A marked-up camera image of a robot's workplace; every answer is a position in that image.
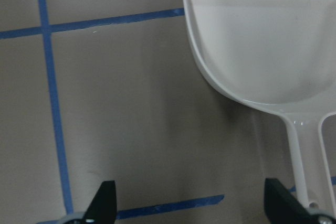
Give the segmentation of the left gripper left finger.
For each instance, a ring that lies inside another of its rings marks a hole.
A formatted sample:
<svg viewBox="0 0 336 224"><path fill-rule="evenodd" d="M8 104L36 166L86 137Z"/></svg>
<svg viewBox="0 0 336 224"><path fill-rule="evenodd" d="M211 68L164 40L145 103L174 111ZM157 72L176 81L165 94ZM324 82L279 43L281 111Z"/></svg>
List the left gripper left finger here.
<svg viewBox="0 0 336 224"><path fill-rule="evenodd" d="M101 183L83 216L84 223L114 223L117 217L117 193L115 181Z"/></svg>

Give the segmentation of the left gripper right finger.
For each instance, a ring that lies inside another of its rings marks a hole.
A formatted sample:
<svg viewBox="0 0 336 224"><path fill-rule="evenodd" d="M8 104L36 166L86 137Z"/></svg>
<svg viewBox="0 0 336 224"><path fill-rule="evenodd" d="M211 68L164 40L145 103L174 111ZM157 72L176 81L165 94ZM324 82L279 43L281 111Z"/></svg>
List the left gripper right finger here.
<svg viewBox="0 0 336 224"><path fill-rule="evenodd" d="M319 223L276 178L265 179L264 211L270 223Z"/></svg>

